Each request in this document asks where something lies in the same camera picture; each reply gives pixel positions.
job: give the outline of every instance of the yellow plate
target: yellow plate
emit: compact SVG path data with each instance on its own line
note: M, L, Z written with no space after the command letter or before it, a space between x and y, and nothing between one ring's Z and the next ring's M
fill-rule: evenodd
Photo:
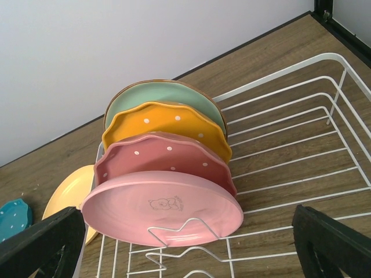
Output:
M226 163L231 159L232 150L220 126L192 107L178 103L149 101L117 113L103 133L102 142L107 150L114 142L152 131L196 139L213 150Z
M90 193L94 177L94 165L83 166L70 174L54 191L46 205L42 219L45 219L65 207L80 207ZM88 228L85 244L90 243L98 232Z

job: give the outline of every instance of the pink plate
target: pink plate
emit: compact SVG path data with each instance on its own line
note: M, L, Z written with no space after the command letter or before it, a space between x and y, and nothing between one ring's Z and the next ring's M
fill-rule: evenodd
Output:
M95 164L96 185L140 171L175 171L212 181L233 196L237 190L226 163L198 141L177 134L153 132L111 144Z
M237 201L214 182L172 171L144 171L113 178L96 187L82 203L85 222L125 242L163 246L149 227L180 229L200 218L218 237L235 232L243 221ZM212 242L215 235L197 220L181 231L151 229L170 247Z

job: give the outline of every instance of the wood grain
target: wood grain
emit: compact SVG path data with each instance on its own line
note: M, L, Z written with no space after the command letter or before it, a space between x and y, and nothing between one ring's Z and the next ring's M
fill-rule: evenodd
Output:
M244 46L181 78L181 81L195 86L209 96L214 97L325 52L335 52L343 55L366 84L369 87L371 86L371 69L329 34L311 16L303 17L264 38ZM219 105L221 108L227 108L241 101L251 100L266 93L322 75L329 75L338 82L341 73L342 67L339 63L322 61L224 100ZM343 90L366 125L370 126L370 102L349 76L345 79ZM318 92L325 92L334 96L336 90L326 80L309 83L274 97L254 101L236 109L228 110L225 112L225 118L230 122ZM228 125L229 134L232 135L229 137L230 144L249 140L244 144L232 147L234 151L233 158L249 155L248 158L230 163L233 176L247 174L243 177L235 178L235 185L240 193L260 189L259 191L238 195L238 201L243 210L248 213L245 215L241 228L234 235L290 226L293 212L298 203L312 206L331 217L371 212L371 192L369 190L346 193L350 190L366 187L363 178L357 170L353 169L340 174L329 175L336 171L354 167L354 161L349 156L348 151L342 150L319 155L323 152L344 148L342 140L336 134L328 134L297 144L287 145L298 140L305 140L309 137L334 131L335 129L332 125L326 125L325 119L253 140L257 136L325 116L325 111L319 109L290 120L255 129L273 120L282 119L318 106L323 106L327 109L331 108L329 100L326 97L319 96ZM342 100L339 100L339 106L344 111L349 122L355 127L356 132L366 144L368 150L371 150L368 138ZM366 175L371 177L370 163L362 154L360 147L338 113L334 113L334 120L339 130L344 134L344 138L354 152L359 164L364 167ZM23 158L1 167L0 188L2 189L2 194L0 195L0 205L8 200L22 197L32 207L35 222L40 221L49 198L62 180L77 168L94 163L97 146L103 132L102 127L102 119L99 119ZM255 130L237 136L234 135L234 133L246 129ZM296 162L297 159L313 155L319 156ZM310 179L319 175L327 176ZM371 236L370 217L353 218L343 222ZM261 233L254 236L236 237L231 239L230 243L233 258L294 251L292 230L290 229ZM81 277L96 277L100 245L101 235L96 237L85 248ZM228 258L225 240L206 244L205 247L221 259ZM133 246L133 250L143 250L144 248L146 247ZM101 277L111 277L114 250L115 240L106 238ZM184 248L171 248L166 250L166 252L180 254L184 250ZM116 277L125 277L129 259L129 245L127 243L119 243L118 251ZM231 276L229 263L219 263L201 250L193 250L182 259L164 258L163 262L168 267L168 270L163 272L163 277L183 277L193 269L207 270L215 277ZM234 262L233 268L235 277L303 277L296 255ZM158 269L158 267L146 259L144 253L132 255L131 271L150 269ZM158 277L158 272L133 275L133 277ZM204 275L195 274L192 277L204 277Z

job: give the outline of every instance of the dish rack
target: dish rack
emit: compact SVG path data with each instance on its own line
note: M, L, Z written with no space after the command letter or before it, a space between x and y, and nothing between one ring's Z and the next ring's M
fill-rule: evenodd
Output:
M280 123L283 123L283 122L287 122L287 121L292 120L292 119L298 119L302 116L309 115L310 113L318 112L318 111L324 112L324 116L320 116L318 118L314 118L314 119L307 120L307 121L304 121L304 122L295 123L294 125L288 125L288 126L285 126L284 128L277 129L277 130L274 130L274 131L271 131L271 132L268 132L268 133L260 132L258 136L254 136L254 137L251 137L251 138L248 138L248 139L244 139L242 141L234 142L233 144L231 144L231 147L233 148L233 147L239 146L241 144L245 144L247 142L253 142L254 140L260 140L264 137L271 136L271 135L277 135L278 136L278 135L280 135L280 133L282 133L284 131L295 129L295 128L298 128L298 127L303 128L303 127L305 127L305 125L309 125L311 123L315 123L315 122L318 122L318 121L323 121L324 124L332 126L333 130L330 131L330 132L327 132L327 133L307 137L307 138L297 140L297 141L294 141L294 142L290 142L290 143L287 143L287 144L282 144L282 145L279 145L279 146L276 146L276 147L273 147L273 148L264 149L264 150L259 151L259 152L250 153L248 155L241 156L241 157L238 157L238 158L233 158L231 160L231 162L237 161L237 160L240 160L240 159L249 158L249 157L252 157L254 155L258 155L258 154L262 154L262 153L274 152L274 151L277 151L281 148L297 145L297 144L300 144L302 142L315 140L317 138L320 138L320 137L323 137L323 136L329 136L329 135L337 135L339 137L339 139L341 140L341 143L342 143L343 146L341 148L333 149L331 151L317 153L315 155L310 155L310 156L306 156L306 157L303 157L303 158L293 159L291 161L280 163L280 164L275 164L275 165L272 165L270 167L266 167L266 168L263 168L263 169L258 169L258 170L255 170L255 171L246 171L245 173L234 176L233 179L237 179L237 178L241 178L241 177L247 177L247 176L252 175L252 174L261 173L261 172L264 172L264 171L267 171L267 170L279 168L281 166L294 164L294 163L299 163L299 162L302 162L304 160L313 159L313 158L317 158L317 157L320 157L320 156L323 156L323 155L328 155L330 153L337 153L337 152L341 152L341 151L345 151L345 152L348 153L348 155L350 156L354 165L352 167L348 167L346 169L338 170L338 171L335 171L335 172L332 172L332 173L316 175L316 176L308 177L308 178L301 179L301 180L286 182L284 184L275 184L275 185L268 186L268 187L265 187L265 188L253 189L253 190L249 190L249 191L239 192L238 195L244 195L244 194L249 194L249 193L252 193L252 192L279 188L281 186L297 185L297 184L300 184L302 182L307 182L307 181L311 181L311 180L321 179L323 177L330 177L330 176L338 175L338 174L344 173L346 171L358 171L359 174L362 176L362 179L364 180L366 186L362 187L362 188L343 191L343 192L337 192L337 193L333 193L333 194L330 194L330 195L316 196L316 197L312 197L310 199L296 200L296 201L293 201L293 202L278 204L278 205L274 205L274 206L266 206L266 207L263 207L263 208L260 208L260 209L257 209L257 210L244 211L245 216L248 216L251 213L256 213L256 212L259 212L259 211L269 210L269 209L273 209L273 208L276 209L276 208L280 208L280 207L285 207L285 206L290 206L290 205L295 205L295 204L301 204L301 203L309 202L309 201L321 200L321 199L330 198L330 197L336 197L336 196L341 196L341 195L346 195L346 194L351 194L351 193L368 191L368 190L371 189L371 183L370 183L368 175L366 174L367 171L364 170L364 166L361 166L361 164L358 162L358 160L356 158L356 155L358 155L359 153L356 153L356 155L355 155L354 151L352 150L353 148L350 147L349 143L345 139L345 138L349 138L349 135L350 135L352 137L352 140L353 139L355 140L355 143L356 143L355 145L357 146L357 148L359 147L361 149L361 152L365 155L365 157L366 157L365 161L367 163L371 162L371 156L370 156L370 154L367 150L367 144L363 143L365 141L365 139L366 139L366 141L369 141L371 139L371 132L367 128L367 126L365 125L365 123L363 122L361 117L358 115L358 113L356 112L356 110L351 105L350 101L348 100L348 98L345 96L345 94L342 91L342 87L343 87L345 77L347 75L349 75L352 78L352 80L357 84L359 89L368 98L368 100L371 100L371 91L365 85L365 83L362 81L362 79L358 76L358 74L354 71L354 69L349 65L349 63L341 55L336 54L336 53L324 53L324 54L317 55L315 57L309 58L309 59L304 60L300 63L292 65L290 67L279 70L279 71L277 71L273 74L267 75L267 76L265 76L263 78L260 78L256 81L248 83L248 84L246 84L244 86L241 86L237 89L234 89L230 92L227 92L227 93L224 93L220 96L217 96L217 97L214 98L214 101L217 102L217 103L220 103L222 101L229 100L229 99L231 99L231 98L233 98L237 95L240 95L241 93L246 94L246 93L248 93L247 91L252 90L252 89L254 89L258 86L262 86L262 85L266 84L267 82L273 81L277 78L283 77L285 75L291 74L295 71L298 71L300 69L303 69L305 67L308 67L310 65L313 65L315 63L325 61L325 60L337 61L342 66L343 73L341 75L339 83L337 83L330 76L319 76L319 77L311 78L309 80L306 80L306 81L303 81L303 82L300 82L300 83L296 83L296 84L288 86L288 87L284 87L283 89L275 90L273 92L269 92L269 93L266 93L264 95L260 95L258 97L254 97L254 98L251 98L251 99L248 99L248 100L245 100L245 101L233 104L233 105L229 105L229 106L223 108L222 111L224 113L226 113L228 111L234 111L235 109L238 109L239 107L241 107L243 105L254 104L258 101L265 101L265 100L268 100L269 98L275 97L275 96L277 96L277 95L279 95L283 92L286 92L288 90L291 90L291 89L294 89L294 88L297 88L297 87L301 87L301 86L304 86L304 85L307 85L307 84L310 84L310 83L313 83L313 82L319 82L319 81L322 81L322 80L326 80L326 81L329 81L336 90L336 94L334 95L334 97L332 97L329 93L324 93L324 92L313 93L313 94L310 94L308 96L305 96L305 97L302 97L302 98L299 98L299 99L295 99L293 101L286 102L286 103L271 107L269 109L265 109L263 111L253 113L251 115L246 115L246 116L243 116L241 118L229 121L228 125L229 125L229 127L231 127L231 126L234 126L235 124L239 124L239 123L241 123L243 121L246 121L246 120L252 121L256 117L264 116L264 115L269 114L271 112L281 111L282 109L291 109L291 107L293 107L293 105L301 104L303 102L306 102L308 100L312 100L312 99L318 98L318 97L325 97L326 101L330 105L330 109L328 109L328 107L326 107L324 105L319 105L319 106L313 107L311 109L307 109L307 110L304 110L304 111L298 111L298 113L295 113L293 115L284 116L283 118L272 120L272 121L269 121L269 122L264 123L262 125L253 126L253 127L250 127L250 128L244 129L244 130L240 130L238 132L234 132L234 133L232 133L228 136L228 139L232 139L234 137L236 138L240 135L246 135L248 133L256 132L256 131L259 131L259 130L261 131L265 127L271 127L273 125L280 124ZM342 105L342 106L338 105L339 99L344 102L344 105ZM348 114L347 114L348 116L345 116L346 113L344 114L344 112L342 111L344 109L344 107L346 109L348 109ZM337 122L334 120L334 113L335 112L337 113L336 119L341 120L344 123L342 128L339 128ZM353 121L349 120L349 117L350 117L349 115L351 115L351 117L354 117ZM100 159L102 157L103 153L104 153L104 149L103 149L102 144L100 144L96 160ZM364 216L367 216L367 215L371 215L371 211L367 212L367 213L344 215L342 217L337 217L335 219L344 220L344 219L350 219L350 218L364 217ZM158 238L155 235L154 230L161 229L161 230L166 230L166 231L178 232L178 231L182 230L190 221L200 221L201 223L204 224L205 229L208 229L211 233L214 234L216 239L224 240L225 244L226 244L226 250L227 250L227 257L228 258L227 259L221 259L219 256L215 255L213 252L211 252L210 250L208 250L207 248L202 247L202 246L189 247L189 248L186 248L183 252L178 252L177 254L167 253L166 243L163 242L162 239ZM179 227L178 230L168 229L166 227L148 227L148 232L150 234L152 234L152 236L156 237L158 239L158 241L161 242L161 244L163 244L163 247L147 248L147 249L142 249L142 250L134 250L133 244L130 244L129 254L128 254L128 268L127 268L127 274L126 275L127 275L127 277L141 277L141 275L143 275L145 273L146 274L152 273L151 277L160 277L161 278L166 273L166 270L167 270L166 265L163 263L164 258L170 257L170 258L180 260L183 256L185 256L187 253L189 253L192 250L201 250L205 253L205 256L207 256L206 254L208 254L210 256L210 259L214 259L215 263L217 263L217 264L221 263L221 264L229 265L230 276L231 277L239 277L236 274L235 268L234 268L234 263L236 263L236 262L241 262L241 261L246 262L246 261L258 260L258 259L293 256L293 255L296 255L296 252L279 253L279 254L267 254L267 255L259 255L259 256L253 256L253 257L243 257L243 258L234 258L234 256L232 255L232 248L231 248L231 243L230 243L230 241L232 239L249 237L249 236L253 236L253 235L260 235L260 234L264 234L264 233L290 230L290 229L292 229L292 226L281 226L281 227L277 227L277 228L274 228L274 229L266 229L266 230L257 231L257 232L243 233L243 234L238 234L238 235L233 234L233 235L228 236L228 237L218 237L210 229L210 227L208 227L207 224L205 222L203 222L202 219L199 219L199 218L190 218L189 220L187 220L184 223L183 226ZM101 266L102 266L102 259L103 259L103 256L104 256L104 243L105 243L105 236L102 237L102 241L101 241L100 258L99 258L98 270L97 270L97 276L96 277L101 277L100 272L101 272ZM127 243L120 243L118 240L116 241L115 252L114 252L114 261L113 261L113 269L112 269L112 277L115 277L115 272L116 272L116 269L117 269L117 255L118 255L119 244L127 244ZM153 264L153 266L154 266L153 269L138 270L138 271L134 270L133 271L132 270L132 256L134 256L134 254L135 255L146 256L146 258L148 260L150 260L154 263ZM191 275L193 275L195 273L202 273L207 277L214 277L211 274L210 270L207 270L207 269L194 269L194 270L188 272L184 277L190 277Z

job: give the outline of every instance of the brown rim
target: brown rim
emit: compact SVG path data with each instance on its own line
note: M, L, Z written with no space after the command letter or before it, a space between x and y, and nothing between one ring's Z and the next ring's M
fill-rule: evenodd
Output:
M108 109L110 108L110 106L111 106L111 104L114 102L114 100L115 100L118 96L120 96L124 91L126 91L127 89L130 89L131 87L136 86L136 85L138 85L138 84L142 84L142 83L150 83L150 82L169 82L169 83L178 83L178 84L181 84L181 85L183 85L183 86L186 86L186 87L188 87L188 88L190 88L190 89L192 89L192 90L195 90L196 92L202 94L202 95L203 95L204 97L206 97L209 101L211 101L211 102L215 105L215 107L219 110L219 113L220 113L220 115L221 115L221 118L222 118L222 120L223 120L224 127L225 127L225 139L228 138L228 127L227 127L227 121L225 120L224 115L223 115L221 109L220 109L219 106L216 104L216 102L213 101L212 98L210 98L210 97L209 97L207 94L205 94L204 92L202 92L202 91L196 89L195 87L192 87L191 85L188 85L188 84L183 83L183 82L181 82L181 81L174 81L174 80L167 80L167 79L153 79L153 80L140 81L140 82L133 83L133 84L131 84L131 85L129 85L129 86L123 88L120 92L118 92L118 93L116 94L116 96L113 97L113 99L110 101L109 105L107 106L107 109L106 109L106 112L104 113L104 118L103 118L103 126L104 126L104 129L106 129L106 116L107 116Z

